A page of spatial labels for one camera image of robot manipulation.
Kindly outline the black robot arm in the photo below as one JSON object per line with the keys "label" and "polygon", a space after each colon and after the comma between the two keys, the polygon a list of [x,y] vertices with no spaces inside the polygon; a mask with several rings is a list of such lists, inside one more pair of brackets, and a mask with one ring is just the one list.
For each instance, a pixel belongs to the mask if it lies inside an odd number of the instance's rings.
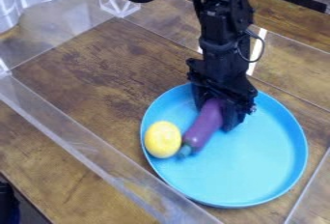
{"label": "black robot arm", "polygon": [[221,98],[223,126],[233,130],[253,112],[258,90],[247,79],[254,10],[249,0],[192,0],[202,34],[202,58],[188,59],[197,107]]}

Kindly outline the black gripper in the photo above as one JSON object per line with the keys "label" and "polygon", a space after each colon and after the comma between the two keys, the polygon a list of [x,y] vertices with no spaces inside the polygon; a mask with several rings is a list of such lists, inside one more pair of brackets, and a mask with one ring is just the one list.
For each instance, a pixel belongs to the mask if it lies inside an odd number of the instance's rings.
{"label": "black gripper", "polygon": [[214,97],[222,98],[223,126],[231,131],[253,112],[258,91],[247,80],[250,40],[217,44],[201,39],[202,59],[187,60],[195,106],[202,109]]}

